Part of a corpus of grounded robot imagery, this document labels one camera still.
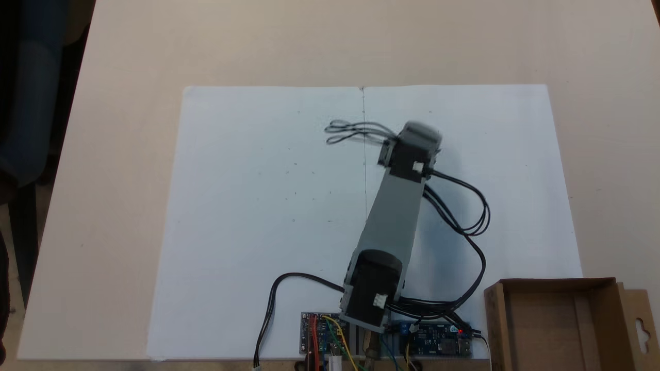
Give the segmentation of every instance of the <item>brown cardboard box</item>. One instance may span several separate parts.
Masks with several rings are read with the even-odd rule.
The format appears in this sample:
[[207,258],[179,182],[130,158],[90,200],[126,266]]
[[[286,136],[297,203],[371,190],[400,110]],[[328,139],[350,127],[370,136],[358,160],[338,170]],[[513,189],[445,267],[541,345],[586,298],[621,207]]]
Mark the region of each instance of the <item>brown cardboard box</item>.
[[614,278],[502,279],[484,296],[494,371],[660,370],[646,290]]

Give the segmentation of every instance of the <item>white sheet of paper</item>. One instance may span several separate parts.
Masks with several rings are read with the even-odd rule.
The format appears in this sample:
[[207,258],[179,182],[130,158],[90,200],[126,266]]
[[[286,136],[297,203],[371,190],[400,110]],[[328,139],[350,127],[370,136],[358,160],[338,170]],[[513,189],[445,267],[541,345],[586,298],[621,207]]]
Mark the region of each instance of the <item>white sheet of paper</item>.
[[[339,118],[444,136],[436,169],[483,191],[492,224],[475,241],[486,275],[459,313],[486,333],[482,291],[501,278],[581,277],[545,85],[387,88],[191,87],[183,95],[147,354],[252,358],[268,293],[299,271],[341,284],[381,181],[379,148],[327,146]],[[432,180],[459,220],[465,189]],[[406,296],[454,299],[479,259],[422,201]],[[277,291],[261,358],[299,358],[300,312],[337,312],[338,292],[291,278]],[[475,341],[475,358],[486,358]]]

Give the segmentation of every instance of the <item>hang tab hole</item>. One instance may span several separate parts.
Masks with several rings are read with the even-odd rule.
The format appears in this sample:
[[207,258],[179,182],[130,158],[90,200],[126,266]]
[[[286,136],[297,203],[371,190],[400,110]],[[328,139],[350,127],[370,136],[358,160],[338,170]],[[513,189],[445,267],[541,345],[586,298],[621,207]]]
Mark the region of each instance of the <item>hang tab hole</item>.
[[637,340],[640,341],[640,349],[642,354],[649,352],[649,344],[647,341],[651,338],[651,333],[644,328],[644,321],[641,318],[635,320],[635,327],[637,328]]

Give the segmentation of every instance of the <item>table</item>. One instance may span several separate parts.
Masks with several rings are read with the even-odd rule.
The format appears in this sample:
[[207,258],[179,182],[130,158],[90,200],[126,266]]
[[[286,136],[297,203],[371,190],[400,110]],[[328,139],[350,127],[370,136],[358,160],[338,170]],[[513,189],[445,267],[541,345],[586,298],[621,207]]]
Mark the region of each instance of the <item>table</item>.
[[18,356],[146,359],[189,85],[548,85],[585,276],[660,318],[660,28],[648,0],[99,0]]

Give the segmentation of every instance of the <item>electronic component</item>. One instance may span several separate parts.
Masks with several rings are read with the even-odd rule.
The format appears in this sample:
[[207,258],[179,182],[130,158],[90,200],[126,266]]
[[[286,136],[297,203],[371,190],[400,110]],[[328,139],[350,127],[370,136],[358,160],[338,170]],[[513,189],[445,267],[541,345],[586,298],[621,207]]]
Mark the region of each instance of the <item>electronic component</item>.
[[341,356],[330,356],[327,368],[329,371],[341,371]]
[[300,314],[300,342],[299,342],[299,351],[300,354],[305,354],[309,351],[309,345],[313,344],[313,339],[310,339],[310,317],[316,316],[316,335],[317,335],[317,344],[318,344],[318,353],[341,356],[342,349],[344,351],[349,351],[350,349],[345,349],[343,345],[340,346],[337,344],[337,341],[341,344],[342,339],[337,330],[337,326],[331,322],[330,328],[328,328],[327,322],[323,319],[323,316],[328,316],[333,320],[339,322],[343,335],[346,337],[346,341],[350,337],[350,325],[343,320],[339,319],[338,313],[309,313],[303,312]]
[[399,322],[399,352],[405,354],[410,341],[410,355],[470,357],[470,335],[449,323],[420,323],[415,332],[409,328],[413,322]]

